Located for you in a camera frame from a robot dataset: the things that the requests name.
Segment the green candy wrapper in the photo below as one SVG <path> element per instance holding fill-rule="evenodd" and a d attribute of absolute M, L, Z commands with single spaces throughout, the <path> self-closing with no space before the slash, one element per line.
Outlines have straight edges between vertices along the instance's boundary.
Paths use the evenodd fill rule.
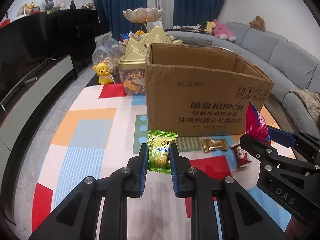
<path fill-rule="evenodd" d="M 171 174 L 169 148 L 172 141 L 178 138 L 177 133 L 158 130 L 148 131 L 149 161 L 148 170 Z"/>

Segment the tv stand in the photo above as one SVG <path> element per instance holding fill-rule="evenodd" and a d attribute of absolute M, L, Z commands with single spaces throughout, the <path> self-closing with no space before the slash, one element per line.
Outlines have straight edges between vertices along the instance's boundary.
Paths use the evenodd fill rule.
<path fill-rule="evenodd" d="M 5 104 L 5 111 L 0 107 L 1 225 L 4 218 L 15 225 L 15 187 L 26 150 L 42 118 L 75 75 L 69 55 L 52 60 L 36 73 L 36 81 L 17 89 Z"/>

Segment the yellow stuffed toy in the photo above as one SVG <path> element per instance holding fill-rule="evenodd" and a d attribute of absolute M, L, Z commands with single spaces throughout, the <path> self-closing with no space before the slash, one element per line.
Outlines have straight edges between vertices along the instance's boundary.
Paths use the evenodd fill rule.
<path fill-rule="evenodd" d="M 214 22 L 207 22 L 207 28 L 204 29 L 205 33 L 208 33 L 209 35 L 213 35 L 213 29 L 216 27 L 216 24 Z"/>
<path fill-rule="evenodd" d="M 100 85 L 115 83 L 113 76 L 108 72 L 109 67 L 108 67 L 108 63 L 106 61 L 99 63 L 96 66 L 93 66 L 93 70 L 99 76 L 99 84 Z"/>

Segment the colorful play mat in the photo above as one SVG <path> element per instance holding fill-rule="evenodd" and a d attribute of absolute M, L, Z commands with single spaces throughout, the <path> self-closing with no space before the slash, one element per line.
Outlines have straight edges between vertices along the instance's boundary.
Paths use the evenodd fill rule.
<path fill-rule="evenodd" d="M 261 113 L 267 124 L 278 128 L 266 108 Z M 126 166 L 147 141 L 147 133 L 144 95 L 126 96 L 121 84 L 86 87 L 68 110 L 47 152 L 33 200 L 32 231 L 84 177 L 108 177 Z M 225 138 L 231 145 L 240 135 L 208 138 Z M 290 214 L 256 186 L 260 162 L 249 157 L 250 165 L 237 169 L 231 149 L 205 154 L 201 139 L 179 137 L 180 155 L 211 177 L 233 176 L 285 230 Z M 291 149 L 277 143 L 272 146 L 279 154 L 294 158 Z M 129 198 L 127 212 L 129 240 L 190 239 L 191 200 L 175 197 L 171 175 L 148 171 L 143 197 Z"/>

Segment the television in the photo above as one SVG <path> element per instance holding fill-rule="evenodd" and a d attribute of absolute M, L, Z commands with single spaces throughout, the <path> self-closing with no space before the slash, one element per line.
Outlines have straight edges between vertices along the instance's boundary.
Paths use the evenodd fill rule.
<path fill-rule="evenodd" d="M 0 29 L 0 102 L 28 73 L 57 53 L 58 32 L 56 15 L 46 12 Z"/>

